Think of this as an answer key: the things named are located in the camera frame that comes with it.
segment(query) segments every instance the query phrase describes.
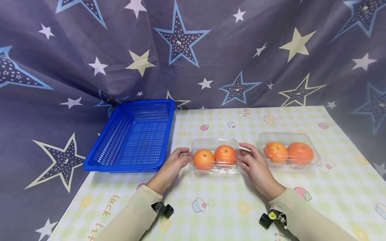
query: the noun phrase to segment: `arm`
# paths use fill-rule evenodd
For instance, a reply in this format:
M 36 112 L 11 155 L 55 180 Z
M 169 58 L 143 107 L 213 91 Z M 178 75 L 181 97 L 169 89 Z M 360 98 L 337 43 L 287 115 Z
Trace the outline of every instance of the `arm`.
M 241 168 L 272 208 L 287 215 L 287 228 L 300 241 L 355 241 L 350 234 L 323 216 L 294 190 L 286 189 L 272 176 L 268 164 L 255 146 L 240 143 Z
M 189 148 L 177 148 L 156 175 L 131 196 L 96 241 L 138 241 L 157 217 L 151 205 L 162 200 L 162 194 L 188 162 Z
M 287 215 L 287 228 L 300 241 L 356 241 L 341 227 L 313 209 L 292 189 L 286 189 L 269 204 Z

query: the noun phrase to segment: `orange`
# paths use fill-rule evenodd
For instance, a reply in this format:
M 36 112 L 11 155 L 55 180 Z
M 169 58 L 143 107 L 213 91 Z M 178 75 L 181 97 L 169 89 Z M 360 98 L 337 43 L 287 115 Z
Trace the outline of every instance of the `orange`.
M 288 146 L 288 161 L 296 164 L 309 164 L 314 157 L 313 150 L 303 142 L 294 142 Z
M 280 142 L 269 142 L 264 147 L 265 156 L 272 162 L 284 163 L 288 158 L 287 148 Z
M 237 153 L 235 149 L 228 145 L 221 145 L 215 150 L 215 160 L 224 165 L 231 165 L 235 163 Z
M 198 170 L 209 170 L 215 164 L 215 156 L 208 149 L 199 149 L 193 155 L 193 164 Z

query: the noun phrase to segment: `tablecloth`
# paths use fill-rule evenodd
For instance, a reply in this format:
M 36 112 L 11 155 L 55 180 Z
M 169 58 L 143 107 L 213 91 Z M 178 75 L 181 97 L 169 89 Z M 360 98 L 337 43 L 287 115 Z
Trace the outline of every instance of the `tablecloth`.
M 257 145 L 265 131 L 308 134 L 321 166 L 306 172 L 273 169 L 275 178 L 358 240 L 386 236 L 386 183 L 323 106 L 179 110 L 174 118 L 171 150 L 190 147 L 197 138 Z M 153 175 L 91 172 L 50 240 L 92 241 Z M 259 225 L 267 201 L 243 173 L 196 176 L 188 165 L 164 202 L 175 213 L 170 219 L 160 216 L 143 240 L 293 239 L 274 225 L 268 230 Z

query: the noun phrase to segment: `yellow sticker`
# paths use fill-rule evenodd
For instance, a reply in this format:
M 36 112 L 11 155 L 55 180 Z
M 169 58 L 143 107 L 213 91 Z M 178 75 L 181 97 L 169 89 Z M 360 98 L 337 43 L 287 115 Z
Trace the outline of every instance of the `yellow sticker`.
M 277 217 L 276 217 L 276 214 L 274 212 L 270 212 L 268 217 L 272 220 L 275 220 Z

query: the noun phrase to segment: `wrist-mounted device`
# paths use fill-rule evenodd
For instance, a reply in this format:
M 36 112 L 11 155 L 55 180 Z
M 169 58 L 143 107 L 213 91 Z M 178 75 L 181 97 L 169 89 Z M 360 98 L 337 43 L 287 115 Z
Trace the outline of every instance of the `wrist-mounted device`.
M 152 206 L 153 210 L 156 213 L 162 213 L 166 218 L 170 218 L 170 216 L 174 213 L 174 209 L 169 204 L 165 206 L 163 202 L 156 202 Z
M 271 209 L 269 214 L 263 213 L 260 217 L 259 223 L 265 229 L 268 229 L 274 221 L 281 223 L 284 228 L 287 229 L 287 215 L 275 209 Z

